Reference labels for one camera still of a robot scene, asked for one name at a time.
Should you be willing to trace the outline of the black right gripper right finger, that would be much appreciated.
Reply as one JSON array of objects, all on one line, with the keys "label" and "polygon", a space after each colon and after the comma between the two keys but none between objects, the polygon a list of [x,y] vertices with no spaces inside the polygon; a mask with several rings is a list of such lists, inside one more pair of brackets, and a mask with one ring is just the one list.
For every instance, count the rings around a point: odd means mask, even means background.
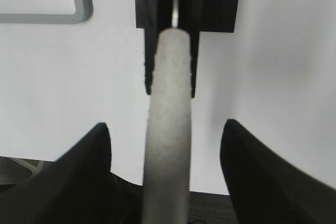
[{"label": "black right gripper right finger", "polygon": [[335,223],[335,189],[228,119],[220,164],[239,223]]}]

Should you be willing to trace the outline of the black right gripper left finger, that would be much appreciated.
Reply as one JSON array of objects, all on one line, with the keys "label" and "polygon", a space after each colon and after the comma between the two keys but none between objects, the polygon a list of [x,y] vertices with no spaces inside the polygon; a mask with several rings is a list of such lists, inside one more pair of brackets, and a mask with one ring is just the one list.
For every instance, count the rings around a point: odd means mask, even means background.
[{"label": "black right gripper left finger", "polygon": [[140,223],[141,187],[110,167],[109,130],[98,123],[57,161],[1,193],[1,223]]}]

